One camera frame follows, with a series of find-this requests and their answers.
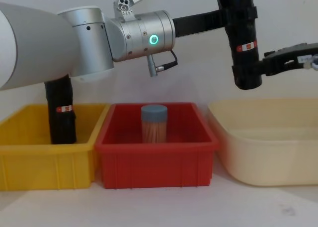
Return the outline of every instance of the plastic container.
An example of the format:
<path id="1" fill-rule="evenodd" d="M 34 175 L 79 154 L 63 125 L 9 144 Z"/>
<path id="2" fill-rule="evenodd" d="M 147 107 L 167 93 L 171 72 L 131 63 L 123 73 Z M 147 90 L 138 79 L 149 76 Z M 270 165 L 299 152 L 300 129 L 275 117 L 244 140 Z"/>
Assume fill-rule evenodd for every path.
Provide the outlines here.
<path id="1" fill-rule="evenodd" d="M 141 107 L 112 105 L 96 141 L 106 189 L 208 186 L 219 143 L 195 104 L 164 103 L 167 142 L 142 143 Z"/>
<path id="2" fill-rule="evenodd" d="M 51 145 L 47 105 L 29 105 L 0 124 L 0 190 L 88 188 L 94 143 L 109 105 L 75 105 L 78 142 Z"/>
<path id="3" fill-rule="evenodd" d="M 219 156 L 255 186 L 318 184 L 318 99 L 228 100 L 210 104 Z"/>

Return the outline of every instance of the cable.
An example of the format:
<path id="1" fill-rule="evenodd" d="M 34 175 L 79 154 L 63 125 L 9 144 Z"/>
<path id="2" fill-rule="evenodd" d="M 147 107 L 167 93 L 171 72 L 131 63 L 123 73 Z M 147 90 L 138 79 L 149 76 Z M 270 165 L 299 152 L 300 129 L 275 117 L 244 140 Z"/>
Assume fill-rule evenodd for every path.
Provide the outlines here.
<path id="1" fill-rule="evenodd" d="M 173 57 L 174 57 L 174 62 L 170 62 L 170 63 L 167 63 L 167 64 L 164 64 L 162 65 L 163 66 L 163 70 L 166 71 L 172 67 L 175 67 L 178 65 L 178 58 L 177 56 L 175 55 L 175 53 L 173 52 L 173 50 L 170 50 L 170 52 L 172 53 Z"/>

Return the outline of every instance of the beige plastic bin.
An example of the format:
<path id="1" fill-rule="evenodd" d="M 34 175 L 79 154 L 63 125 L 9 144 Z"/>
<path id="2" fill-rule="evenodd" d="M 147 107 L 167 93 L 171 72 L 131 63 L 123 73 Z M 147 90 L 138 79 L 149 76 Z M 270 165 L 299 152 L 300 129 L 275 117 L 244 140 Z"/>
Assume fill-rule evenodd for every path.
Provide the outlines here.
<path id="1" fill-rule="evenodd" d="M 226 100 L 209 105 L 219 156 L 255 186 L 318 184 L 318 99 Z"/>

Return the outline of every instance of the white wall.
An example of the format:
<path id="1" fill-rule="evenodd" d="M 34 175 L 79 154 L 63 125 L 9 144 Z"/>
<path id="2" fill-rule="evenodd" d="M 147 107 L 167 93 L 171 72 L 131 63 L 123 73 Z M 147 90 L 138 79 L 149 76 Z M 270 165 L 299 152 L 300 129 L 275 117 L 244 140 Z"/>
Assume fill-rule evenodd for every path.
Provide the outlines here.
<path id="1" fill-rule="evenodd" d="M 0 0 L 50 12 L 83 5 L 97 5 L 113 17 L 114 0 Z M 259 19 L 259 51 L 303 42 L 318 41 L 318 0 L 254 0 Z M 218 9 L 216 0 L 144 0 L 136 13 L 167 10 L 174 18 Z M 96 83 L 74 83 L 75 102 L 194 101 L 208 102 L 245 97 L 317 97 L 318 73 L 291 71 L 264 77 L 263 86 L 252 91 L 236 88 L 232 59 L 224 29 L 178 38 L 175 53 L 179 66 L 156 78 L 148 74 L 146 58 L 115 64 L 116 78 Z M 155 55 L 157 64 L 171 59 L 169 53 Z M 0 119 L 26 103 L 45 102 L 44 85 L 0 92 Z"/>

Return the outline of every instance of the black bracket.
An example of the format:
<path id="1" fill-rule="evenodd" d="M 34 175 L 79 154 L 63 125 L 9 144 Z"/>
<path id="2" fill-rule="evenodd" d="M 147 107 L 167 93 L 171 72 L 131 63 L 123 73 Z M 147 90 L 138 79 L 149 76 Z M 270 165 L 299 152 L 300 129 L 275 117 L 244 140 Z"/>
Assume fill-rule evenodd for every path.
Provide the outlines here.
<path id="1" fill-rule="evenodd" d="M 229 8 L 173 19 L 176 37 L 206 32 L 257 18 L 257 8 Z"/>

